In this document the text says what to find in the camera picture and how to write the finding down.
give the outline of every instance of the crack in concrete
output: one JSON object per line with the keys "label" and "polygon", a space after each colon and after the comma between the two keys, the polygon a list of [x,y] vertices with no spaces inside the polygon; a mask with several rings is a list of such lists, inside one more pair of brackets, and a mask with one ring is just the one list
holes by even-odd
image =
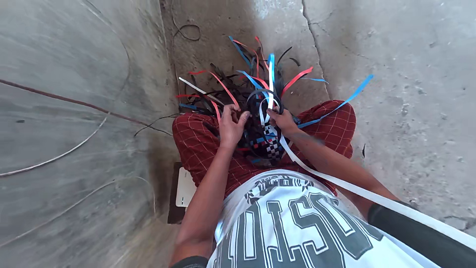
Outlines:
{"label": "crack in concrete", "polygon": [[[319,58],[319,61],[317,62],[319,64],[319,66],[321,67],[321,70],[322,70],[322,78],[324,80],[327,81],[326,79],[326,76],[325,76],[325,71],[324,71],[324,67],[320,64],[321,62],[321,53],[319,51],[319,46],[317,45],[317,39],[316,39],[316,35],[314,33],[314,31],[312,30],[311,28],[311,19],[309,18],[309,16],[307,15],[307,12],[306,12],[306,3],[304,2],[305,0],[301,0],[301,3],[302,3],[302,15],[303,17],[306,19],[307,21],[307,28],[309,29],[309,31],[311,32],[311,36],[312,36],[312,40],[314,41],[314,47],[316,48],[316,52],[317,52],[317,56]],[[330,95],[329,95],[329,91],[327,90],[327,86],[324,84],[324,90],[326,91],[327,93],[327,96],[329,97],[330,99]]]}
{"label": "crack in concrete", "polygon": [[[322,20],[322,21],[320,21],[320,22],[313,22],[313,23],[311,23],[311,24],[317,25],[317,26],[319,27],[319,29],[321,29],[324,33],[327,34],[328,37],[334,39],[334,38],[329,34],[329,32],[326,31],[326,29],[324,29],[324,27],[322,27],[322,26],[320,25],[320,23],[322,23],[323,21],[325,21],[325,20]],[[367,59],[367,60],[370,60],[370,61],[371,61],[371,59],[370,59],[369,57],[366,57],[366,56],[364,56],[364,55],[362,55],[362,54],[359,54],[359,53],[354,52],[352,49],[350,49],[350,48],[349,48],[346,44],[344,44],[342,41],[338,40],[338,42],[339,42],[339,44],[340,44],[341,46],[343,46],[345,49],[347,49],[350,53],[352,53],[352,54],[354,54],[354,55],[356,55],[356,56],[359,56],[359,57],[362,57],[362,58],[364,58],[364,59]]]}

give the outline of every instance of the white cable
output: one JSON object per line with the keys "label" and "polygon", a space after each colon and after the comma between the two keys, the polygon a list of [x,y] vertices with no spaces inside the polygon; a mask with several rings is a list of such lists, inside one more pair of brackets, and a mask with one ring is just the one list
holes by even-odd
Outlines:
{"label": "white cable", "polygon": [[20,173],[20,172],[24,172],[24,171],[28,171],[28,170],[31,170],[33,168],[36,168],[36,167],[39,167],[39,166],[42,166],[42,165],[46,165],[48,163],[51,163],[55,160],[58,160],[60,158],[62,158],[63,156],[71,153],[72,151],[78,149],[81,145],[83,145],[85,142],[87,142],[94,134],[96,134],[96,132],[102,127],[102,125],[104,124],[104,122],[106,121],[108,117],[106,116],[104,118],[104,120],[102,120],[101,124],[99,125],[99,127],[91,134],[89,135],[89,137],[87,137],[84,141],[82,141],[80,144],[76,145],[75,147],[73,147],[72,149],[70,149],[69,151],[63,153],[62,155],[58,155],[56,156],[55,158],[52,158],[48,161],[45,161],[43,163],[40,163],[40,164],[36,164],[36,165],[32,165],[32,166],[29,166],[29,167],[25,167],[23,169],[19,169],[19,170],[15,170],[15,171],[10,171],[10,172],[5,172],[5,173],[1,173],[0,174],[0,177],[5,177],[5,176],[9,176],[9,175],[13,175],[13,174],[17,174],[17,173]]}
{"label": "white cable", "polygon": [[[205,91],[203,91],[203,90],[199,89],[198,87],[194,86],[194,84],[190,83],[189,81],[187,81],[187,80],[185,80],[185,79],[183,79],[183,78],[181,78],[181,77],[179,77],[179,79],[182,80],[185,84],[191,86],[191,87],[192,87],[193,89],[195,89],[196,91],[198,91],[198,92],[200,92],[200,93],[202,93],[202,94],[207,94]],[[207,95],[207,96],[210,97],[210,98],[212,98],[212,99],[214,99],[215,101],[217,101],[217,102],[220,103],[221,105],[225,106],[225,105],[223,104],[223,102],[221,102],[219,99],[215,98],[214,96],[212,96],[212,95]]]}
{"label": "white cable", "polygon": [[296,162],[298,165],[300,165],[302,168],[307,170],[308,172],[319,176],[325,180],[328,180],[346,190],[349,190],[363,198],[366,198],[370,201],[373,201],[379,205],[382,205],[386,208],[389,208],[395,212],[398,212],[404,216],[407,216],[410,219],[413,219],[421,224],[424,224],[458,242],[460,242],[463,245],[468,246],[469,248],[472,248],[473,250],[476,250],[476,238],[472,237],[468,234],[465,234],[461,232],[460,230],[453,228],[447,224],[442,223],[439,220],[436,220],[428,215],[425,215],[417,210],[414,210],[412,208],[409,208],[407,206],[404,206],[398,202],[395,202],[393,200],[390,200],[388,198],[385,198],[383,196],[377,195],[375,193],[372,193],[370,191],[367,191],[365,189],[362,189],[358,186],[353,185],[352,183],[348,183],[346,181],[343,181],[341,179],[338,179],[336,177],[318,172],[316,170],[313,170],[312,168],[306,166],[288,147],[286,144],[286,140],[284,139],[284,136],[281,136],[281,139],[279,140],[279,143],[281,143],[281,146],[283,146],[284,150],[288,153],[289,157],[291,160]]}
{"label": "white cable", "polygon": [[104,187],[106,187],[106,186],[108,186],[108,185],[111,185],[111,184],[113,184],[113,183],[116,183],[116,182],[118,182],[118,181],[122,181],[122,180],[125,180],[125,179],[130,179],[130,178],[138,178],[138,179],[141,179],[141,180],[145,181],[145,182],[149,185],[149,187],[152,189],[152,197],[154,198],[154,215],[155,215],[155,213],[156,213],[156,212],[155,212],[155,193],[154,193],[154,189],[152,188],[152,185],[150,184],[150,182],[147,181],[147,180],[144,179],[144,178],[137,177],[137,176],[136,176],[136,177],[126,177],[126,178],[122,178],[122,179],[119,179],[119,180],[110,181],[110,182],[104,184],[103,186],[100,186],[100,187],[97,188],[96,190],[94,190],[94,191],[90,192],[89,194],[87,194],[85,197],[81,198],[78,202],[74,203],[72,206],[68,207],[68,208],[67,208],[66,210],[64,210],[63,212],[59,213],[58,215],[54,216],[53,218],[49,219],[48,221],[45,221],[44,223],[42,223],[42,224],[40,224],[40,225],[34,227],[33,229],[31,229],[31,230],[29,230],[29,231],[26,231],[26,232],[24,232],[24,233],[21,234],[21,235],[17,235],[16,237],[14,237],[14,238],[12,238],[12,239],[10,239],[10,240],[8,240],[8,241],[6,241],[6,242],[0,244],[0,247],[3,247],[3,246],[5,246],[5,245],[8,245],[9,243],[11,243],[11,242],[13,242],[13,241],[15,241],[15,240],[18,240],[18,239],[24,237],[25,235],[27,235],[27,234],[29,234],[29,233],[35,231],[36,229],[38,229],[38,228],[40,228],[40,227],[43,227],[43,226],[47,225],[48,223],[54,221],[55,219],[57,219],[57,218],[63,216],[66,212],[70,211],[72,208],[74,208],[74,207],[77,206],[79,203],[83,202],[84,200],[86,200],[86,198],[90,197],[91,195],[93,195],[93,194],[96,193],[97,191],[101,190],[102,188],[104,188]]}

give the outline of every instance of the hand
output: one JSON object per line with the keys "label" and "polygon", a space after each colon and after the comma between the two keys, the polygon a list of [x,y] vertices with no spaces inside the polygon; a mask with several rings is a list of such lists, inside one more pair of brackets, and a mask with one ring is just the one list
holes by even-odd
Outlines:
{"label": "hand", "polygon": [[269,123],[272,126],[278,126],[284,136],[289,136],[299,130],[298,125],[294,123],[293,116],[288,110],[284,109],[283,114],[278,114],[271,109],[267,109],[266,113],[270,117]]}
{"label": "hand", "polygon": [[243,135],[243,128],[249,118],[249,112],[245,111],[237,117],[240,108],[234,104],[225,105],[220,121],[220,147],[235,150]]}

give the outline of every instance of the concrete wall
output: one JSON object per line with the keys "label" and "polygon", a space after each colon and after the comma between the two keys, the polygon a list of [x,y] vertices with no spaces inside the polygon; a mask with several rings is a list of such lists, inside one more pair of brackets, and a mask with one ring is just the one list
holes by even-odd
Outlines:
{"label": "concrete wall", "polygon": [[[177,112],[157,1],[18,0],[0,9],[0,79],[144,122]],[[0,84],[0,173],[38,164],[85,140],[107,115]],[[171,119],[154,126],[171,133]],[[114,116],[82,147],[45,166],[0,177],[2,267],[109,267],[154,218],[163,225],[173,139]],[[174,232],[166,228],[169,234]]]}

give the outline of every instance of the red plastic strap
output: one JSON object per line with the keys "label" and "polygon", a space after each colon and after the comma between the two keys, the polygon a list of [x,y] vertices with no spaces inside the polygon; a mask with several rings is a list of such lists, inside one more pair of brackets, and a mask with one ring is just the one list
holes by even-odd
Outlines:
{"label": "red plastic strap", "polygon": [[231,98],[231,100],[233,101],[233,103],[234,103],[236,106],[239,107],[238,102],[237,102],[237,100],[235,99],[235,97],[233,97],[233,95],[232,95],[231,92],[228,90],[228,88],[220,81],[220,79],[219,79],[214,73],[212,73],[212,72],[210,72],[210,71],[206,71],[206,70],[199,71],[199,72],[188,72],[188,73],[190,73],[190,74],[201,74],[201,73],[204,73],[204,72],[209,72],[209,73],[211,73],[211,75],[213,75],[213,77],[215,77],[215,78],[218,80],[218,82],[221,84],[221,86],[222,86],[222,87],[225,89],[225,91],[228,93],[228,96],[230,96],[230,98]]}
{"label": "red plastic strap", "polygon": [[248,49],[250,49],[251,51],[253,51],[255,53],[255,56],[256,56],[256,62],[257,62],[257,65],[256,65],[256,76],[259,77],[259,57],[258,57],[258,53],[256,53],[256,51],[254,51],[253,49],[249,48],[247,45],[243,44],[243,43],[240,43],[239,41],[233,39],[233,42],[235,43],[238,43]]}
{"label": "red plastic strap", "polygon": [[286,93],[286,91],[288,90],[288,88],[290,88],[290,86],[292,86],[292,85],[293,85],[299,78],[301,78],[303,75],[305,75],[306,73],[310,73],[311,71],[312,71],[312,66],[311,66],[311,68],[300,72],[300,73],[299,73],[298,75],[296,75],[291,81],[289,81],[289,83],[284,87],[283,93],[281,93],[281,98],[284,96],[284,93]]}
{"label": "red plastic strap", "polygon": [[211,101],[211,104],[213,104],[213,107],[215,107],[215,112],[217,113],[218,124],[220,124],[221,117],[220,117],[220,111],[218,110],[218,106],[214,101]]}
{"label": "red plastic strap", "polygon": [[230,96],[230,98],[231,98],[231,100],[233,101],[233,103],[234,103],[237,107],[239,107],[237,100],[235,99],[235,97],[233,97],[233,95],[232,95],[231,92],[228,90],[228,88],[220,81],[220,79],[219,79],[214,73],[212,73],[212,72],[209,72],[209,73],[211,73],[211,75],[213,75],[213,77],[215,77],[215,78],[218,80],[218,82],[221,84],[221,86],[225,89],[225,91],[226,91],[226,92],[228,93],[228,95]]}
{"label": "red plastic strap", "polygon": [[204,73],[204,72],[208,72],[206,70],[203,70],[203,71],[199,71],[199,72],[188,72],[189,74],[201,74],[201,73]]}
{"label": "red plastic strap", "polygon": [[252,76],[252,78],[254,78],[254,79],[256,79],[256,80],[260,81],[260,82],[261,82],[261,84],[262,84],[262,85],[263,85],[263,86],[264,86],[264,87],[265,87],[267,90],[269,90],[269,87],[268,87],[268,85],[266,84],[266,82],[265,82],[263,79],[261,79],[261,78],[258,78],[258,77],[253,77],[253,76]]}
{"label": "red plastic strap", "polygon": [[255,36],[255,39],[256,41],[258,41],[258,44],[261,47],[261,56],[263,57],[263,62],[265,63],[266,69],[269,71],[269,67],[266,64],[265,55],[263,54],[263,45],[261,44],[261,41],[259,40],[258,36]]}

